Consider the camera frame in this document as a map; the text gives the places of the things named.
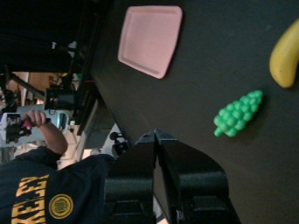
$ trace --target person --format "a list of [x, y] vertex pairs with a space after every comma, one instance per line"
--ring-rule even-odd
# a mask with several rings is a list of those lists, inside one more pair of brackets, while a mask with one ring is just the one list
[[0, 223], [100, 223], [114, 157], [98, 154], [58, 171], [64, 135], [39, 110], [26, 113], [47, 146], [0, 165]]

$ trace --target pink plate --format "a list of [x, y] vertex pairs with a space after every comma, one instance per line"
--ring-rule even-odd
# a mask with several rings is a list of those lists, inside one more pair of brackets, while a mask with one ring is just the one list
[[134, 6], [127, 9], [118, 59], [136, 70], [164, 77], [180, 30], [178, 6]]

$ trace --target black tabletop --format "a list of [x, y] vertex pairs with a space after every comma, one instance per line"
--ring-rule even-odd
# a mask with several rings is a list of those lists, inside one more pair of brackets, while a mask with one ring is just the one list
[[[178, 5], [183, 19], [163, 79], [118, 60], [127, 7]], [[91, 75], [120, 129], [134, 142], [162, 129], [207, 153], [229, 174], [243, 223], [299, 221], [299, 82], [282, 89], [270, 54], [298, 18], [298, 1], [115, 1], [100, 26]], [[235, 137], [214, 136], [214, 117], [242, 95], [265, 93]]]

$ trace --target logo patch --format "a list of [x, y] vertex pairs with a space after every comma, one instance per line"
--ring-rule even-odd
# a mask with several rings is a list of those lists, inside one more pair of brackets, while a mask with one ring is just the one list
[[67, 194], [58, 194], [51, 199], [50, 210], [55, 219], [64, 219], [72, 211], [72, 199]]

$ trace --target yellow banana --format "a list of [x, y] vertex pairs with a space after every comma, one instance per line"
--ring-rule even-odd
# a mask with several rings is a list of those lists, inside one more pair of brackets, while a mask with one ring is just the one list
[[295, 83], [295, 71], [299, 61], [299, 19], [294, 21], [275, 44], [270, 57], [270, 73], [282, 88]]

